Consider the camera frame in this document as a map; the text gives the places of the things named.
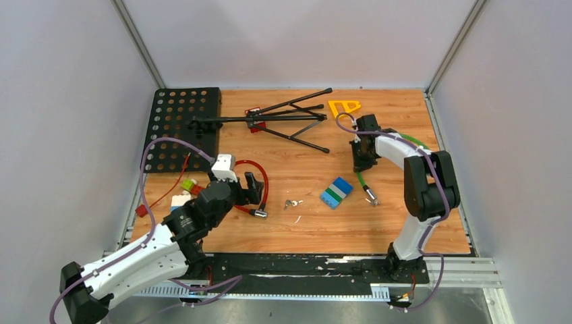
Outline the red cable lock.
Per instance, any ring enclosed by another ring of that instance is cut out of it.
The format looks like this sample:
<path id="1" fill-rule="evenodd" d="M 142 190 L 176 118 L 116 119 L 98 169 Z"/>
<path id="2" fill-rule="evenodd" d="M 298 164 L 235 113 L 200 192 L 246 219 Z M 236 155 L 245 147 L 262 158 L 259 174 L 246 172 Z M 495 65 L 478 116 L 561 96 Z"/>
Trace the red cable lock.
<path id="1" fill-rule="evenodd" d="M 265 208 L 268 200 L 269 178 L 266 171 L 259 163 L 249 159 L 238 160 L 235 164 L 255 167 L 262 175 L 262 182 L 258 181 L 252 173 L 247 172 L 245 174 L 248 185 L 246 204 L 258 206 L 255 209 L 249 209 L 243 205 L 235 205 L 234 208 L 255 218 L 267 219 L 268 213 L 265 211 Z"/>

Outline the green cable lock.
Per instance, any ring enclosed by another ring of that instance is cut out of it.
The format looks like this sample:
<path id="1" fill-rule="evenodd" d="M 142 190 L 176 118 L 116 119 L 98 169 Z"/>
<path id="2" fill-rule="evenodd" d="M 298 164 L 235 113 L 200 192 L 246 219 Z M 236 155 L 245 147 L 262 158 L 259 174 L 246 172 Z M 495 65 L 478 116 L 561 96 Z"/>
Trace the green cable lock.
<path id="1" fill-rule="evenodd" d="M 406 136 L 403 133 L 389 132 L 387 135 L 395 136 L 397 139 L 389 138 L 387 136 L 376 136 L 375 150 L 380 159 L 388 159 L 391 163 L 395 164 L 400 169 L 404 168 L 404 159 L 411 156 L 421 157 L 421 152 L 427 155 L 431 154 L 431 150 L 415 138 Z M 360 185 L 367 195 L 367 198 L 378 198 L 373 190 L 366 184 L 362 177 L 362 172 L 354 172 L 360 182 Z"/>

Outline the green lock keys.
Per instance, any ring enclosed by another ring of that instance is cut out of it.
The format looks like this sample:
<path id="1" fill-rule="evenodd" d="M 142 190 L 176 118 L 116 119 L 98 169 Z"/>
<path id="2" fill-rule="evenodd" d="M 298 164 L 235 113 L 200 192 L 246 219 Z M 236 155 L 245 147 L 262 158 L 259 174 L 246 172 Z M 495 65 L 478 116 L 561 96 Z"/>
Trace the green lock keys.
<path id="1" fill-rule="evenodd" d="M 371 198 L 366 198 L 366 201 L 370 204 L 370 206 L 375 207 L 378 206 L 380 204 L 380 201 L 375 198 L 375 199 L 371 199 Z"/>

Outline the silver keys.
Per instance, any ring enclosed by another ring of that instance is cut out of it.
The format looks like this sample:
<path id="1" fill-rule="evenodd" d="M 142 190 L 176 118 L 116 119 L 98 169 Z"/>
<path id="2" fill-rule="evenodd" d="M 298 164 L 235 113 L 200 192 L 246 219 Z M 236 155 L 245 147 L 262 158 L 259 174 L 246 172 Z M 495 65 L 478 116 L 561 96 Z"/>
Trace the silver keys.
<path id="1" fill-rule="evenodd" d="M 283 210 L 287 210 L 289 207 L 296 207 L 303 203 L 303 200 L 286 200 Z"/>

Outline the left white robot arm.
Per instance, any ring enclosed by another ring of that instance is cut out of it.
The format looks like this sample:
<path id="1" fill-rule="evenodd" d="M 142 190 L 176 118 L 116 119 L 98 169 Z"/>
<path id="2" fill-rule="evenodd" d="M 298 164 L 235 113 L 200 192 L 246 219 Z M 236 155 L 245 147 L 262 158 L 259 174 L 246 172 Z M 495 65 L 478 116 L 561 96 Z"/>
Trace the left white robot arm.
<path id="1" fill-rule="evenodd" d="M 154 284 L 206 272 L 201 240 L 235 206 L 259 204 L 266 184 L 246 172 L 247 188 L 214 176 L 195 198 L 173 209 L 136 241 L 97 261 L 70 262 L 61 270 L 60 292 L 72 323 L 98 323 L 112 308 Z"/>

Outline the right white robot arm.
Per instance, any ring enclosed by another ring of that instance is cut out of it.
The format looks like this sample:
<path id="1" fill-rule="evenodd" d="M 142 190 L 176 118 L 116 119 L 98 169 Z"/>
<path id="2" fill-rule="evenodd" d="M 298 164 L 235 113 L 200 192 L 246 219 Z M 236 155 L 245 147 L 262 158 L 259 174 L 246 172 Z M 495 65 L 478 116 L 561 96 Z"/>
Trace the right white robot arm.
<path id="1" fill-rule="evenodd" d="M 403 171 L 408 215 L 400 234 L 389 245 L 384 265 L 388 278 L 400 282 L 420 270 L 434 227 L 461 202 L 452 158 L 446 151 L 431 151 L 391 128 L 382 129 L 372 114 L 350 120 L 354 172 L 371 169 L 379 159 Z"/>

